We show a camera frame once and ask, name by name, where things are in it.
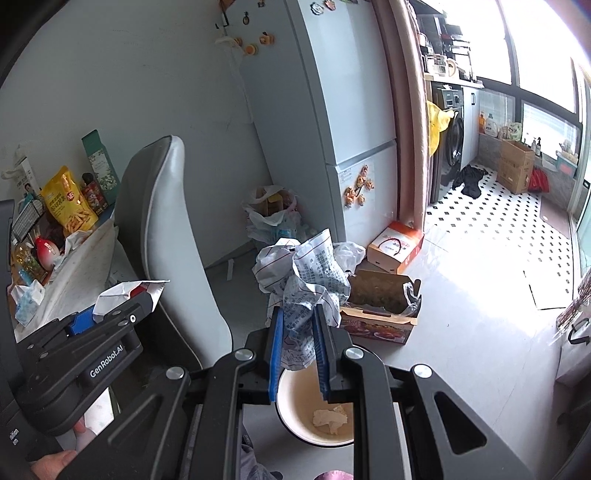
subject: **trash bag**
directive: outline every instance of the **trash bag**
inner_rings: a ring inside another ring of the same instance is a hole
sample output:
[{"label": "trash bag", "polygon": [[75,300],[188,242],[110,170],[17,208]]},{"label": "trash bag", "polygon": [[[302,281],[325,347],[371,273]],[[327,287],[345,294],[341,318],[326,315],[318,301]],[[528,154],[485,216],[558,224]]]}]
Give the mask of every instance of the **trash bag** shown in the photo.
[{"label": "trash bag", "polygon": [[280,238],[298,238],[301,216],[296,196],[279,185],[259,187],[252,191],[242,208],[248,215],[246,234],[265,245]]},{"label": "trash bag", "polygon": [[531,172],[530,184],[527,190],[531,193],[548,193],[550,185],[548,185],[548,177],[539,168],[534,168]]},{"label": "trash bag", "polygon": [[439,133],[447,129],[453,118],[452,110],[441,110],[435,103],[427,100],[429,112],[429,156],[433,156],[439,146]]}]

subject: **window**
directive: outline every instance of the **window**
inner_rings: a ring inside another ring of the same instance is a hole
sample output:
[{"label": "window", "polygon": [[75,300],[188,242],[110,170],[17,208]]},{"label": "window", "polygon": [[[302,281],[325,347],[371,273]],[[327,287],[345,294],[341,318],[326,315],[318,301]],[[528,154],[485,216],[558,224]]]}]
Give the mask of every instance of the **window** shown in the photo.
[{"label": "window", "polygon": [[544,0],[501,0],[515,43],[519,86],[574,112],[571,56],[578,43]]},{"label": "window", "polygon": [[523,136],[525,142],[540,137],[542,152],[556,159],[559,143],[564,139],[576,144],[577,129],[570,123],[544,112],[527,103],[523,104]]},{"label": "window", "polygon": [[470,41],[476,76],[511,84],[505,27],[495,0],[443,0],[441,4],[447,23],[459,25]]},{"label": "window", "polygon": [[481,90],[480,111],[484,112],[484,118],[492,113],[499,127],[509,125],[515,121],[515,98],[492,90]]}]

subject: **snack bag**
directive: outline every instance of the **snack bag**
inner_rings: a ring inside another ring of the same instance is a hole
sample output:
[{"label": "snack bag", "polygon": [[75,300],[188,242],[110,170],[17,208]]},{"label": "snack bag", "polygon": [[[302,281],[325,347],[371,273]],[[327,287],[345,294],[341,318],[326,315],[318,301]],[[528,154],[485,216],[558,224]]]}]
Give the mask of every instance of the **snack bag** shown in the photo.
[{"label": "snack bag", "polygon": [[62,167],[57,175],[47,182],[41,190],[41,196],[51,214],[64,226],[68,235],[78,230],[90,230],[99,219],[89,207],[67,167]]}]

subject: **bottle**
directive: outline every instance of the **bottle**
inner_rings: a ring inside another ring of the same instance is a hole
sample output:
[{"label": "bottle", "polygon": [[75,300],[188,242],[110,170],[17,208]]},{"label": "bottle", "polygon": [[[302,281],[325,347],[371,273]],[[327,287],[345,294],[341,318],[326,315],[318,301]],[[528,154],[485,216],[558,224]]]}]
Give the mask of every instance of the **bottle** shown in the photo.
[{"label": "bottle", "polygon": [[484,112],[480,112],[480,118],[478,119],[478,133],[484,133],[484,124],[486,120],[484,120]]},{"label": "bottle", "polygon": [[486,119],[484,126],[484,133],[490,135],[491,137],[496,137],[499,134],[499,126],[492,119],[492,113],[488,114],[488,118]]}]

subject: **white bowl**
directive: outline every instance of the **white bowl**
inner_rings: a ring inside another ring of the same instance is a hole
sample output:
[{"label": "white bowl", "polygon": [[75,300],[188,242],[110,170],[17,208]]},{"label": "white bowl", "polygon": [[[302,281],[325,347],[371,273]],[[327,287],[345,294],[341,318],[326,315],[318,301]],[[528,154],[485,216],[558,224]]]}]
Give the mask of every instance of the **white bowl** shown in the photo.
[{"label": "white bowl", "polygon": [[332,435],[328,425],[315,427],[312,423],[315,410],[332,410],[337,406],[322,400],[316,362],[304,370],[284,370],[279,378],[277,413],[285,428],[304,442],[319,447],[342,447],[353,443],[353,404],[342,405],[348,422]]}]

